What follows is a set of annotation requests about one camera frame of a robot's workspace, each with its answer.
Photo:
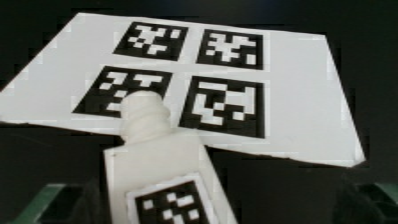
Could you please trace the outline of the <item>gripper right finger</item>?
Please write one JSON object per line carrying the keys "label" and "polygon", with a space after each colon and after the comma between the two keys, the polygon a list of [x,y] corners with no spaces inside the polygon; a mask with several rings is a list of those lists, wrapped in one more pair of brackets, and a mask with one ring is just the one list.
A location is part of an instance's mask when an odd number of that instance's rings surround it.
{"label": "gripper right finger", "polygon": [[398,224],[398,183],[343,183],[333,224]]}

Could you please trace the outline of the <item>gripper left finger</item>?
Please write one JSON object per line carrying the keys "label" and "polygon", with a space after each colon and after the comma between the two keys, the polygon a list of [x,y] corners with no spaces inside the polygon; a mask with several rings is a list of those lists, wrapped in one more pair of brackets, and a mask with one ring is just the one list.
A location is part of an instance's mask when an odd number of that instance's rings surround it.
{"label": "gripper left finger", "polygon": [[47,184],[20,215],[6,224],[104,224],[96,183]]}

